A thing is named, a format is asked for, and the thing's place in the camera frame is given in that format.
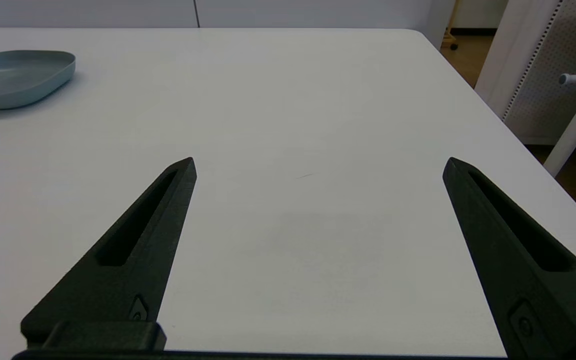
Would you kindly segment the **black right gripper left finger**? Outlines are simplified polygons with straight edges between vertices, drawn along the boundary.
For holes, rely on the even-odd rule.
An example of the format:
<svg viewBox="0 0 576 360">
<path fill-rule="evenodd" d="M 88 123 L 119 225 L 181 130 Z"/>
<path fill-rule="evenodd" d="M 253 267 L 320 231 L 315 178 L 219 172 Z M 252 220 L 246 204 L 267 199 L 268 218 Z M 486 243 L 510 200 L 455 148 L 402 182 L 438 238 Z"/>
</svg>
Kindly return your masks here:
<svg viewBox="0 0 576 360">
<path fill-rule="evenodd" d="M 197 172 L 174 162 L 20 323 L 27 350 L 160 351 L 158 314 Z"/>
</svg>

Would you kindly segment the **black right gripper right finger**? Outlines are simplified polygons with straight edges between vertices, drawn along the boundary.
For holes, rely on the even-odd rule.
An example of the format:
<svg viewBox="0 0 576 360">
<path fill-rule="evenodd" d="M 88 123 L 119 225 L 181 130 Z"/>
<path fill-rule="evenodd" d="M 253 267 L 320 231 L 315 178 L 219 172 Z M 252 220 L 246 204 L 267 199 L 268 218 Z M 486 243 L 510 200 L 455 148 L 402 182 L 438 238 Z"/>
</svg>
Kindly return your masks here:
<svg viewBox="0 0 576 360">
<path fill-rule="evenodd" d="M 510 359 L 576 359 L 576 256 L 482 171 L 442 179 Z"/>
</svg>

